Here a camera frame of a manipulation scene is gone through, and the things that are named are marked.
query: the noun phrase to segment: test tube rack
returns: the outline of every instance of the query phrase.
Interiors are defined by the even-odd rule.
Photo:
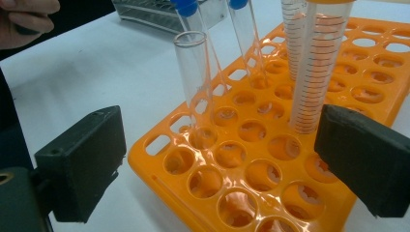
[[[344,34],[326,103],[391,126],[409,92],[410,24],[351,17]],[[314,152],[315,133],[288,128],[282,24],[261,47],[272,85],[252,89],[241,59],[223,70],[231,88],[215,95],[210,151],[189,144],[183,102],[134,143],[130,166],[192,231],[343,231],[357,197]],[[224,108],[236,115],[221,118]]]
[[[112,0],[120,18],[178,34],[184,31],[170,0]],[[211,28],[226,18],[227,9],[220,0],[198,0],[206,25]]]

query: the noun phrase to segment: white table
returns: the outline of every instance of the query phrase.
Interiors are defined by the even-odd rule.
[[[278,0],[254,0],[260,38],[281,23]],[[410,22],[410,5],[358,1],[352,16]],[[240,56],[230,18],[211,29],[222,67]],[[86,114],[122,109],[128,149],[177,107],[184,94],[173,35],[109,14],[0,63],[12,90],[30,154]],[[410,136],[410,101],[394,128]],[[56,222],[56,232],[189,231],[128,163],[86,224]],[[410,231],[410,217],[374,218],[358,201],[346,231]]]

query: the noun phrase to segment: transparent plastic tube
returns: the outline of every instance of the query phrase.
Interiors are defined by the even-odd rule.
[[[290,118],[290,127],[298,133],[317,128],[353,1],[307,0],[305,42]]]
[[[301,58],[307,2],[305,0],[281,0],[287,58],[290,78],[296,80]]]
[[[217,141],[206,41],[206,34],[197,31],[181,33],[174,39],[190,111],[190,144],[197,149],[209,148]]]
[[[250,0],[226,0],[250,85],[256,89],[269,86],[263,63],[253,9]]]
[[[199,10],[199,4],[196,0],[171,0],[176,4],[176,12],[181,20],[181,23],[185,31],[200,31],[207,35],[207,45],[209,53],[209,65],[211,79],[218,78],[220,80],[220,86],[216,93],[218,96],[223,96],[228,92],[225,77],[222,75],[220,68],[220,62],[215,52],[214,45],[211,42],[211,37],[208,32],[201,12]]]

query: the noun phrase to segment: blue cap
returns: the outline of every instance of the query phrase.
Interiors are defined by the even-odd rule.
[[[171,2],[175,3],[175,9],[180,16],[188,17],[198,10],[196,0],[171,0]]]
[[[232,8],[233,10],[239,10],[246,6],[248,3],[248,0],[230,0],[229,1],[229,7]]]

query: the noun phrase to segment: centrifuge tube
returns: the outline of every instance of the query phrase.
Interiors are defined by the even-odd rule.
[[[307,2],[305,0],[281,0],[287,60],[290,78],[296,80],[301,58]]]
[[[317,128],[353,1],[307,0],[305,43],[289,123],[298,133]]]
[[[256,89],[269,86],[260,50],[256,24],[250,0],[226,0],[242,57],[247,67],[250,85]]]
[[[190,111],[190,144],[197,149],[209,148],[217,140],[206,40],[206,34],[197,31],[181,33],[174,39]]]

